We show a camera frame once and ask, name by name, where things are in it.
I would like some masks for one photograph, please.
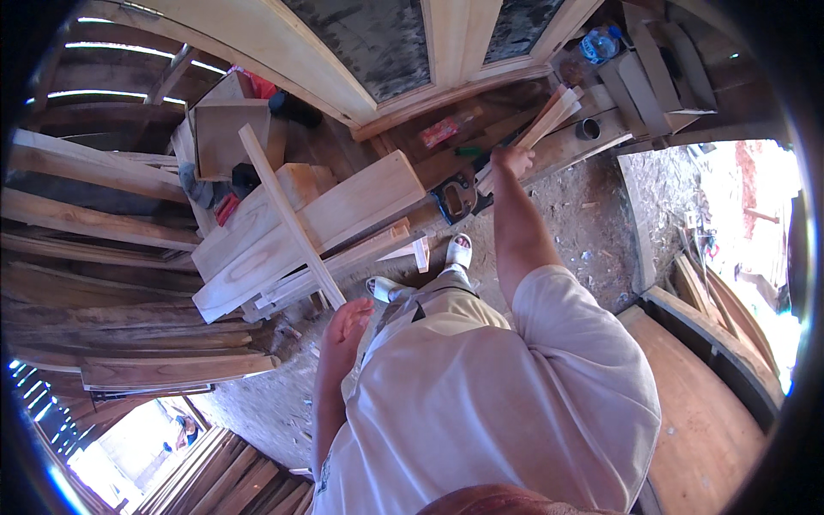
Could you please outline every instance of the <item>dirt floor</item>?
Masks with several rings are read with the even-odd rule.
[[[680,162],[688,157],[659,157]],[[671,162],[661,166],[674,166]],[[670,195],[677,202],[695,196],[695,183],[684,181],[667,185],[667,174],[650,178],[651,185],[660,186],[654,194]],[[553,233],[555,246],[568,268],[605,309],[623,311],[636,296],[630,287],[631,275],[637,260],[630,216],[626,203],[626,191],[617,161],[607,155],[590,158],[553,176],[544,177],[527,187],[527,194],[538,207],[546,226]],[[661,203],[655,204],[662,209]],[[664,202],[664,208],[673,206]],[[419,274],[413,256],[377,262],[340,281],[347,298],[367,295],[366,278],[382,274],[390,279],[411,286],[421,286],[434,278],[443,267],[448,239],[456,232],[467,233],[473,241],[473,260],[470,278],[475,281],[476,291],[493,308],[504,313],[512,321],[503,300],[495,273],[493,239],[493,214],[491,210],[477,218],[466,220],[458,227],[439,233],[431,238],[430,271]],[[668,262],[678,250],[671,248],[674,232],[669,227],[673,217],[664,216],[661,227],[653,228],[653,240],[662,244],[656,247],[659,261]],[[374,325],[385,305],[377,302],[377,312],[361,343],[361,353],[372,338]],[[309,302],[300,302],[284,313],[266,322],[255,342],[271,350],[283,365],[269,372],[242,381],[216,385],[211,394],[193,396],[192,401],[214,423],[230,428],[248,443],[287,468],[309,466],[311,446],[311,389],[317,358],[310,347],[319,341],[331,311],[321,313],[312,320]],[[284,323],[302,333],[293,335],[276,328]],[[360,373],[356,366],[343,384],[344,397],[353,390]]]

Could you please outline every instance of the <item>white t-shirt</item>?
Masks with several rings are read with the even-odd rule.
[[[423,309],[424,319],[393,321],[367,351],[315,514],[416,513],[489,483],[629,510],[661,425],[653,374],[567,269],[540,267],[518,285],[518,332],[455,289]],[[488,325],[490,311],[503,324]]]

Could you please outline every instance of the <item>red cloth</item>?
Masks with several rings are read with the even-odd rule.
[[[227,73],[232,73],[236,70],[246,75],[252,81],[252,92],[255,94],[255,98],[263,98],[268,100],[272,95],[278,92],[278,87],[272,82],[269,82],[260,75],[255,75],[249,70],[245,70],[236,64],[229,68]]]

